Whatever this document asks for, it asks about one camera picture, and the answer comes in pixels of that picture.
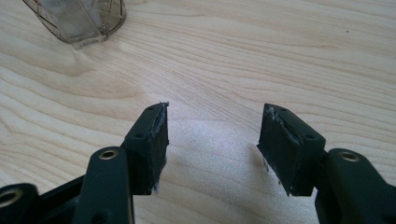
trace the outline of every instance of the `screw hole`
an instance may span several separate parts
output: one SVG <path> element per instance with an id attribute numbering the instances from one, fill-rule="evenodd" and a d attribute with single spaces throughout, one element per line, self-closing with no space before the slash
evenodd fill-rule
<path id="1" fill-rule="evenodd" d="M 359 157 L 350 152 L 340 152 L 340 156 L 346 161 L 359 161 Z"/>
<path id="2" fill-rule="evenodd" d="M 111 160 L 117 156 L 118 152 L 116 150 L 104 151 L 99 155 L 101 160 Z"/>
<path id="3" fill-rule="evenodd" d="M 15 203 L 22 196 L 20 189 L 9 189 L 0 194 L 0 208 L 9 206 Z"/>
<path id="4" fill-rule="evenodd" d="M 306 135 L 305 135 L 305 138 L 308 139 L 308 140 L 314 140 L 314 139 L 315 139 L 315 136 L 312 135 L 312 134 L 306 134 Z"/>
<path id="5" fill-rule="evenodd" d="M 92 216 L 91 224 L 107 224 L 110 220 L 110 211 L 105 210 L 97 212 Z"/>
<path id="6" fill-rule="evenodd" d="M 142 133 L 137 133 L 135 135 L 136 138 L 143 138 L 145 135 L 143 135 Z"/>

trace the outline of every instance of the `wooden surface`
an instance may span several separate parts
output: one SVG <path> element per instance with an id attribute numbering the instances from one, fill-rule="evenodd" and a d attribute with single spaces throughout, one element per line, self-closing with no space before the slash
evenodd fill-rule
<path id="1" fill-rule="evenodd" d="M 255 145 L 264 103 L 366 156 L 396 185 L 394 1 L 126 0 L 107 42 L 74 50 L 0 0 L 0 186 L 83 175 L 143 109 L 170 102 L 160 193 L 137 223 L 317 223 Z"/>

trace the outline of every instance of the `transparent plastic object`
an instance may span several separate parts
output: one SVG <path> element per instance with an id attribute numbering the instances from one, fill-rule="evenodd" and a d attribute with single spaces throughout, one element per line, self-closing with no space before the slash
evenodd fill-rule
<path id="1" fill-rule="evenodd" d="M 23 0 L 43 24 L 75 49 L 107 40 L 126 18 L 123 0 Z"/>

